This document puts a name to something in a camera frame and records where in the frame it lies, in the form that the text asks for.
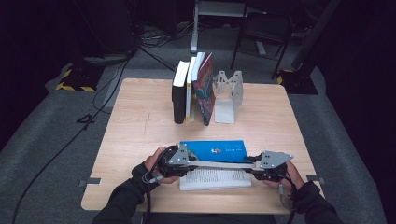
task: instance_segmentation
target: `hand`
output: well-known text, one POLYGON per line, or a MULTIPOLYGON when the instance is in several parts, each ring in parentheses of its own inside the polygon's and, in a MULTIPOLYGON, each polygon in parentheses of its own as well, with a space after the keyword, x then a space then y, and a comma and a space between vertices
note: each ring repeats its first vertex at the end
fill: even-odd
MULTIPOLYGON (((148 168, 148 170, 151 170, 152 166, 154 165, 155 161, 158 159, 158 157, 161 155, 161 153, 163 153, 166 150, 165 147, 158 147, 158 149, 154 152, 154 154, 152 156, 149 156, 146 160, 145 160, 145 166, 146 168, 148 168)), ((160 172, 156 169, 154 169, 154 171, 156 175, 161 175, 160 172)), ((164 178, 162 180, 160 180, 160 184, 172 184, 173 182, 177 181, 178 177, 177 176, 171 176, 168 178, 164 178)))
MULTIPOLYGON (((300 173, 298 172, 297 168, 294 166, 293 163, 291 163, 291 161, 287 161, 286 165, 288 165, 288 173, 287 173, 287 177, 291 179, 291 182, 293 182, 297 188, 297 190, 303 186, 304 181, 300 176, 300 173)), ((283 185, 283 188, 285 190, 288 190, 289 192, 291 192, 291 184, 289 183, 288 180, 286 179, 282 179, 280 181, 283 185)), ((279 183, 276 183, 274 181, 270 181, 270 180, 263 180, 262 183, 264 183, 265 185, 268 185, 272 188, 278 189, 279 188, 279 183)))

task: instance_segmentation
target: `gray carpet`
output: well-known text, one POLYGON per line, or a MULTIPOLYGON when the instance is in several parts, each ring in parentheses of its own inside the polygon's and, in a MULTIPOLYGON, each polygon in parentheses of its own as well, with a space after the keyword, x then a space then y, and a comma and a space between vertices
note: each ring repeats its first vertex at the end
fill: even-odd
MULTIPOLYGON (((215 71, 229 69, 235 29, 208 29, 200 33, 198 49, 212 51, 215 71)), ((147 49, 172 65, 187 61, 191 36, 187 35, 167 45, 147 49)), ((300 41, 291 43, 280 66, 289 68, 300 41)), ((254 53, 253 45, 244 44, 246 52, 254 53)), ((275 62, 238 53, 235 69, 242 70, 244 82, 274 83, 270 79, 275 62)), ((98 84, 100 92, 56 91, 64 70, 46 87, 49 96, 37 106, 15 132, 0 153, 0 223, 10 223, 13 211, 23 190, 40 169, 82 128, 76 121, 96 112, 114 86, 107 85, 119 66, 106 68, 98 84)), ((126 67, 126 77, 172 78, 162 64, 139 50, 126 67)), ((300 125, 308 151, 320 177, 327 200, 332 203, 345 223, 386 223, 375 182, 370 177, 346 130, 324 94, 325 83, 319 70, 312 78, 319 95, 290 95, 290 103, 300 125)), ((109 115, 100 113, 84 131, 33 184, 27 192, 17 215, 16 223, 90 223, 97 212, 84 211, 80 202, 84 188, 79 180, 90 176, 101 144, 109 115)), ((134 223, 141 214, 134 217, 134 223)), ((287 216, 276 216, 285 223, 287 216)), ((304 223, 297 215, 293 223, 304 223)))

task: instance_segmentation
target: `person's arm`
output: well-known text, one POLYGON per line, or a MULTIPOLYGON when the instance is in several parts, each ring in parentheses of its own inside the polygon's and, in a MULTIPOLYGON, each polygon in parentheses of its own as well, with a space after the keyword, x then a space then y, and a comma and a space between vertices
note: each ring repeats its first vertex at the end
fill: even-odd
POLYGON ((320 189, 312 181, 297 190, 293 204, 297 213, 305 214, 305 223, 343 223, 335 208, 320 195, 320 189))
MULTIPOLYGON (((103 223, 131 223, 131 216, 134 215, 136 207, 145 198, 147 184, 143 182, 142 176, 151 169, 159 155, 165 150, 159 147, 154 155, 149 156, 146 161, 137 165, 132 170, 132 178, 117 186, 110 195, 108 203, 93 219, 93 224, 103 223)), ((165 178, 160 181, 162 184, 171 184, 177 180, 176 177, 165 178)), ((149 184, 151 190, 159 186, 158 183, 149 184)))
MULTIPOLYGON (((293 163, 287 161, 288 176, 295 184, 297 191, 293 196, 293 205, 297 213, 305 214, 305 223, 343 223, 337 216, 334 207, 321 195, 320 189, 312 181, 305 183, 293 163)), ((285 189, 291 191, 291 184, 282 180, 285 189)), ((264 184, 278 188, 279 183, 264 180, 264 184)))

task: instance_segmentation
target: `book page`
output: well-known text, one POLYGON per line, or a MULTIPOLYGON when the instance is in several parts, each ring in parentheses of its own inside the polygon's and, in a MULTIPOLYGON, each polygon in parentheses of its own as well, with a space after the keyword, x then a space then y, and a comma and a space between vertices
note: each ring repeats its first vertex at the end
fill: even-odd
POLYGON ((250 175, 242 169, 198 167, 180 178, 180 190, 251 187, 250 175))

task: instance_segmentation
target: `black sleeve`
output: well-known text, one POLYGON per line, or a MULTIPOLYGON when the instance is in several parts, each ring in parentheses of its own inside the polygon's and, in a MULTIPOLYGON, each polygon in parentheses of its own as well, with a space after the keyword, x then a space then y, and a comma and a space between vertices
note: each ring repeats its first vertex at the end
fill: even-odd
POLYGON ((312 181, 297 190, 293 203, 298 213, 305 213, 305 223, 343 223, 334 207, 320 195, 320 189, 312 181))
MULTIPOLYGON (((148 171, 143 162, 136 166, 132 170, 133 177, 113 190, 106 207, 96 215, 92 223, 130 224, 131 216, 134 215, 137 205, 145 200, 144 194, 147 190, 147 184, 142 181, 142 176, 148 171)), ((149 188, 153 190, 157 186, 157 183, 150 184, 149 188)))

